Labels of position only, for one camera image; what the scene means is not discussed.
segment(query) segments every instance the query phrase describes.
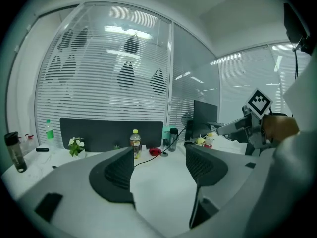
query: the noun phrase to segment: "yellow object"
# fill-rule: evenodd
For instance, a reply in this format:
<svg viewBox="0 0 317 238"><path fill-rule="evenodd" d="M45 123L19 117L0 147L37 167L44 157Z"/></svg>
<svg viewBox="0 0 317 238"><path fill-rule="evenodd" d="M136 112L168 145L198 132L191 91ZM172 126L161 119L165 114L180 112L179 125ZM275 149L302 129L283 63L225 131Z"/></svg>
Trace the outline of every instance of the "yellow object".
<svg viewBox="0 0 317 238"><path fill-rule="evenodd" d="M196 139L196 144L201 145L205 142L205 140L202 137L199 137Z"/></svg>

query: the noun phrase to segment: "desk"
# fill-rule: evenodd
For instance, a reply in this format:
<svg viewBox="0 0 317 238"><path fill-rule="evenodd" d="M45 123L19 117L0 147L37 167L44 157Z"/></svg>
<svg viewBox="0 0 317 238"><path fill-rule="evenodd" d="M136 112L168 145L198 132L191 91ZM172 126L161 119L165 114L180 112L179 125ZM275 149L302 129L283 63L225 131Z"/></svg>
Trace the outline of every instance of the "desk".
<svg viewBox="0 0 317 238"><path fill-rule="evenodd" d="M214 149L238 152L231 141L216 137ZM132 174L130 191L133 193L137 212L166 237L172 237L189 230L196 183L186 167L185 147L179 142L168 157L158 156L155 160L137 166ZM87 158L99 153L87 153ZM135 165L151 159L148 151L141 153ZM52 152L32 151L25 156L28 169L19 173L11 166L2 180L12 198L17 200L24 192L49 174L52 166L60 166L78 160L68 150Z"/></svg>

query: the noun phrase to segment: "computer monitor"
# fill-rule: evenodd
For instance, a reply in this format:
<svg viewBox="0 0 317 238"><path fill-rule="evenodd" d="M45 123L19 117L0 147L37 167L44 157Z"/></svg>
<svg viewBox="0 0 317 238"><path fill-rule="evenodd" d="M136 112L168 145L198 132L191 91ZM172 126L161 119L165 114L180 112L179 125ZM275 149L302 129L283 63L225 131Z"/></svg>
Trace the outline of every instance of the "computer monitor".
<svg viewBox="0 0 317 238"><path fill-rule="evenodd" d="M194 120L192 138L204 136L210 132L208 122L217 122L218 106L194 101Z"/></svg>

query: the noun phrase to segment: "hand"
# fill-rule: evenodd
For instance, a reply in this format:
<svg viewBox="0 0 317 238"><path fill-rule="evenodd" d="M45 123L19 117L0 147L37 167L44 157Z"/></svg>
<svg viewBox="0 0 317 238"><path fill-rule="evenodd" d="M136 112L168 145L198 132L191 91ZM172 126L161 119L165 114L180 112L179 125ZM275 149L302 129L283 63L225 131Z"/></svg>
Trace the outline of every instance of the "hand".
<svg viewBox="0 0 317 238"><path fill-rule="evenodd" d="M265 131L267 139L270 141L274 139L279 142L299 132L295 119L286 116L265 115L262 129Z"/></svg>

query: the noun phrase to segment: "white flower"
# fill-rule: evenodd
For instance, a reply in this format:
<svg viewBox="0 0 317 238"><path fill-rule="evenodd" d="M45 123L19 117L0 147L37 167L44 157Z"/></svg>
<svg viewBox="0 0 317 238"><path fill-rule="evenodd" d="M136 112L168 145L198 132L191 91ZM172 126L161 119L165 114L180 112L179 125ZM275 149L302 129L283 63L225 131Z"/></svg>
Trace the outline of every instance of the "white flower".
<svg viewBox="0 0 317 238"><path fill-rule="evenodd" d="M71 138L71 139L69 140L68 145L72 145L72 144L74 143L74 141L75 141L75 138L74 138L74 137L73 137L73 138Z"/></svg>
<svg viewBox="0 0 317 238"><path fill-rule="evenodd" d="M76 140L76 144L81 146L81 147L85 146L84 142L80 142L79 140Z"/></svg>

